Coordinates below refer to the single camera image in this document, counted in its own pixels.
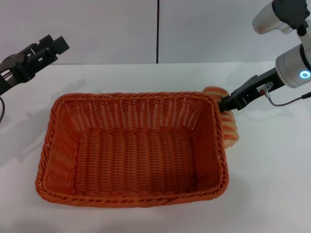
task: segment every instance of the wicker basket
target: wicker basket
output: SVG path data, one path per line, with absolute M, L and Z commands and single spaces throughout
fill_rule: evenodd
M 74 206 L 214 199 L 228 185 L 218 104 L 202 92 L 64 95 L 35 184 L 43 199 Z

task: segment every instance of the white wall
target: white wall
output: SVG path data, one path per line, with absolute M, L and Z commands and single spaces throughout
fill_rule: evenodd
M 160 0 L 159 62 L 274 61 L 299 39 L 255 33 L 270 1 Z M 71 47 L 59 64 L 155 63 L 156 10 L 157 0 L 1 0 L 0 59 L 51 34 Z
M 0 59 L 47 34 L 62 64 L 156 62 L 156 0 L 0 0 Z

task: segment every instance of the orange wicker basket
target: orange wicker basket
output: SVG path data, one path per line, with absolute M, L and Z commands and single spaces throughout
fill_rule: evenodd
M 218 104 L 202 92 L 64 95 L 35 185 L 43 199 L 74 206 L 214 199 L 228 185 Z

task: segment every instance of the black cable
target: black cable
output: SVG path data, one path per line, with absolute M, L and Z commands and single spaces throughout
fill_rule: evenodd
M 159 63 L 159 22 L 160 22 L 160 0 L 157 0 L 156 10 L 156 63 Z
M 3 101 L 2 97 L 0 97 L 0 101 L 1 101 L 1 103 L 2 103 L 2 112 L 1 112 L 1 116 L 0 116 L 0 123 L 1 123 L 1 121 L 2 121 L 2 119 L 3 119 L 3 117 L 4 117 L 5 104 L 4 104 L 4 101 Z
M 268 98 L 269 102 L 270 102 L 273 106 L 275 106 L 275 107 L 283 107 L 283 106 L 289 105 L 289 104 L 294 103 L 294 102 L 296 102 L 297 100 L 301 100 L 301 99 L 302 99 L 302 98 L 299 97 L 299 98 L 296 98 L 296 99 L 294 99 L 294 100 L 292 100 L 292 101 L 289 101 L 289 102 L 287 102 L 287 103 L 275 104 L 275 103 L 272 102 L 271 98 Z

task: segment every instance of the table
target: table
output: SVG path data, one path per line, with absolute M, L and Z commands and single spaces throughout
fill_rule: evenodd
M 311 100 L 234 111 L 240 140 L 226 150 L 227 191 L 212 201 L 149 209 L 56 205 L 35 191 L 50 108 L 70 92 L 233 91 L 274 62 L 49 66 L 4 95 L 0 125 L 1 233 L 307 233 L 311 231 Z M 285 103 L 310 91 L 283 87 Z

